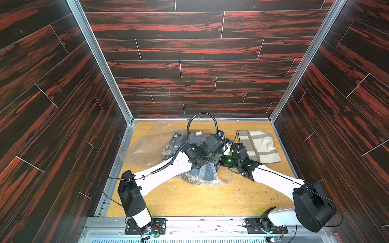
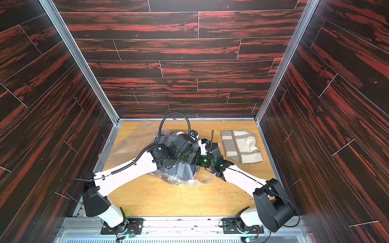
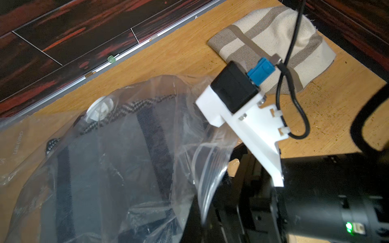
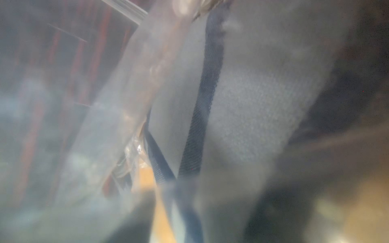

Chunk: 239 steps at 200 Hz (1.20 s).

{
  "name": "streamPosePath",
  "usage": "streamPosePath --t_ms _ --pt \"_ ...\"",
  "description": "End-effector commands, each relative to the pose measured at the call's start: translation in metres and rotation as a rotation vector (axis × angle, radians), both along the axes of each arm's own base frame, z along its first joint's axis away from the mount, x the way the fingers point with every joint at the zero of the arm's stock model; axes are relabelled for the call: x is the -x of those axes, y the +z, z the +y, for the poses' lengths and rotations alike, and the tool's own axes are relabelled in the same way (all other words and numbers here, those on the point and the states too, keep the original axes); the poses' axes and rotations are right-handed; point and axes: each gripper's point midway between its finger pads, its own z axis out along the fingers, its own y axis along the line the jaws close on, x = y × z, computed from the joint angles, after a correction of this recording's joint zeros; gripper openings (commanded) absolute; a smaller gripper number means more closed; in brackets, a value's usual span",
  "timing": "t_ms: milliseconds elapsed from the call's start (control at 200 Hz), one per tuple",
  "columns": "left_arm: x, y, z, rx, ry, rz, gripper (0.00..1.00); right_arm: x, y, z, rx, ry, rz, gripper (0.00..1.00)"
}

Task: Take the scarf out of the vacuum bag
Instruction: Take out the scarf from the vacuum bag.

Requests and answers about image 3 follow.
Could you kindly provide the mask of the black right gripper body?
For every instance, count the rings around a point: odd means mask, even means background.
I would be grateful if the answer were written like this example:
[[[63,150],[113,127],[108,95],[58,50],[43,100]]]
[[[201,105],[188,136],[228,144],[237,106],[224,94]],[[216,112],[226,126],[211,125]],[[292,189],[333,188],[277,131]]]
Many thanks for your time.
[[[289,158],[273,186],[253,155],[222,185],[213,206],[226,243],[287,243],[289,236],[332,243],[389,240],[389,152]]]

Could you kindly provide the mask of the beige striped scarf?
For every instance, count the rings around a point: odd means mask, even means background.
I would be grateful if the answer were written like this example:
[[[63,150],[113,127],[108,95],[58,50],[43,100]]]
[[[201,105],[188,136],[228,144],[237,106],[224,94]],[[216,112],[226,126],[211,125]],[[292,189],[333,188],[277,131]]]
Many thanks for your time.
[[[235,61],[250,71],[262,57],[278,54],[286,58],[296,20],[297,12],[285,6],[255,10],[214,35],[208,45],[225,62]],[[288,62],[295,91],[304,90],[335,57],[311,20],[304,16]]]

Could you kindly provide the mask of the clear plastic vacuum bag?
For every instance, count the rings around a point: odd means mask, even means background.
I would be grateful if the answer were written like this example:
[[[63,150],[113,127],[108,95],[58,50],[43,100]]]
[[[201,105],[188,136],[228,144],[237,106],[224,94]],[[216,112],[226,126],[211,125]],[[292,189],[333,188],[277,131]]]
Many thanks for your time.
[[[1,242],[178,243],[191,209],[200,232],[238,140],[196,105],[212,81],[163,75],[1,119]]]

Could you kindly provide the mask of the dark blue grey plaid scarf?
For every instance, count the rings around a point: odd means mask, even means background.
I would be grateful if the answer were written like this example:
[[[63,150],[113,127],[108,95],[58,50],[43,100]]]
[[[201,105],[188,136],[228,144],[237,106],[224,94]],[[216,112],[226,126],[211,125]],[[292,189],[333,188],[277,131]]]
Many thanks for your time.
[[[119,107],[60,145],[44,164],[53,194],[41,211],[41,243],[178,243],[185,217],[173,207],[185,95]]]

